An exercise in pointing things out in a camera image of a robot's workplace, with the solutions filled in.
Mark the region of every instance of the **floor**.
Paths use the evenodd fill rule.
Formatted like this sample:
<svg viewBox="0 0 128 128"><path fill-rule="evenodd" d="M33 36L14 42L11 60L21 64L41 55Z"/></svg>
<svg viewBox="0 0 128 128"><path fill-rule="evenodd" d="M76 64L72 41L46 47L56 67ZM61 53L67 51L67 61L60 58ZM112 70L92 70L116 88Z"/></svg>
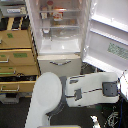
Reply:
<svg viewBox="0 0 128 128"><path fill-rule="evenodd" d="M94 70L89 65L83 65L81 74L91 73ZM0 128L24 128L30 101L31 98L20 98L20 102L13 105L4 105L0 102ZM79 125L81 128L93 128L93 122L90 118L93 115L98 117L101 128L104 128L106 117L111 114L112 107L113 104L98 104L83 108L69 108L66 105L59 114L51 118L51 125Z"/></svg>

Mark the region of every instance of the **refrigerator door handle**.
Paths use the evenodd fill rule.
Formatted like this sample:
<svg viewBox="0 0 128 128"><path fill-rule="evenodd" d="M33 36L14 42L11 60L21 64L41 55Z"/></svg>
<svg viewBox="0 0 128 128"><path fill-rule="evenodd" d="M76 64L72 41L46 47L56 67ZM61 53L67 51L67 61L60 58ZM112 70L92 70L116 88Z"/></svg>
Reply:
<svg viewBox="0 0 128 128"><path fill-rule="evenodd" d="M71 62L71 60L66 61L66 62L63 62L63 63L57 63L57 62L50 61L51 64L58 65L58 66L65 65L65 64L68 64L68 63L70 63L70 62Z"/></svg>

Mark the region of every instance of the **cabinet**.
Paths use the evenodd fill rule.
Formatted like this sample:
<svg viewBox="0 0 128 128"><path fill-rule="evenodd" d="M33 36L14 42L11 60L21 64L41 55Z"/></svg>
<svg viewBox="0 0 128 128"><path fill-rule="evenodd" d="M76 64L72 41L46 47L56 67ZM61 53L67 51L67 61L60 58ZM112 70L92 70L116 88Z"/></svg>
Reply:
<svg viewBox="0 0 128 128"><path fill-rule="evenodd" d="M9 18L7 29L0 31L0 93L32 92L40 75L29 23L22 30L21 17L18 29L12 30L14 19Z"/></svg>

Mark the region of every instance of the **freezer drawer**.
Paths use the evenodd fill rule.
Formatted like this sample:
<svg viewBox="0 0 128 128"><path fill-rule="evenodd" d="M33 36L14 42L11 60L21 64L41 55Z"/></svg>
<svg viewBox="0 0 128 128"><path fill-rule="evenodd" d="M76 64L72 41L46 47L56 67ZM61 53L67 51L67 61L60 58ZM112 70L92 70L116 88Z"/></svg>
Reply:
<svg viewBox="0 0 128 128"><path fill-rule="evenodd" d="M36 65L32 66L14 66L14 67L0 67L1 76L19 76L19 75L38 75Z"/></svg>
<svg viewBox="0 0 128 128"><path fill-rule="evenodd" d="M41 74L53 72L60 76L75 76L80 74L81 59L78 55L45 55L38 56Z"/></svg>
<svg viewBox="0 0 128 128"><path fill-rule="evenodd" d="M16 17L25 16L27 14L25 5L0 6L3 16Z"/></svg>
<svg viewBox="0 0 128 128"><path fill-rule="evenodd" d="M0 31L0 49L31 48L28 30Z"/></svg>
<svg viewBox="0 0 128 128"><path fill-rule="evenodd" d="M0 50L0 66L35 65L31 49Z"/></svg>
<svg viewBox="0 0 128 128"><path fill-rule="evenodd" d="M32 76L30 76L30 80L26 79L26 81L0 82L0 93L32 92L37 77L33 81L31 81L31 78Z"/></svg>

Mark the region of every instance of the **wooden drawer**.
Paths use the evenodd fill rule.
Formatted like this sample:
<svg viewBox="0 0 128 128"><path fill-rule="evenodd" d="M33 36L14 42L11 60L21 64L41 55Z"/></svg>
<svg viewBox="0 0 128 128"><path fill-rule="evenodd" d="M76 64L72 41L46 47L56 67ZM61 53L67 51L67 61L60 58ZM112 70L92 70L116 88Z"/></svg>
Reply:
<svg viewBox="0 0 128 128"><path fill-rule="evenodd" d="M31 49L0 50L0 66L35 65Z"/></svg>
<svg viewBox="0 0 128 128"><path fill-rule="evenodd" d="M18 82L0 82L0 93L32 92L36 80Z"/></svg>
<svg viewBox="0 0 128 128"><path fill-rule="evenodd" d="M31 48L28 30L0 31L0 49Z"/></svg>
<svg viewBox="0 0 128 128"><path fill-rule="evenodd" d="M46 55L38 56L41 74L53 72L60 76L76 76L80 74L81 59L78 55Z"/></svg>
<svg viewBox="0 0 128 128"><path fill-rule="evenodd" d="M17 75L38 75L36 65L30 66L14 66L14 67L0 67L1 76L17 76Z"/></svg>

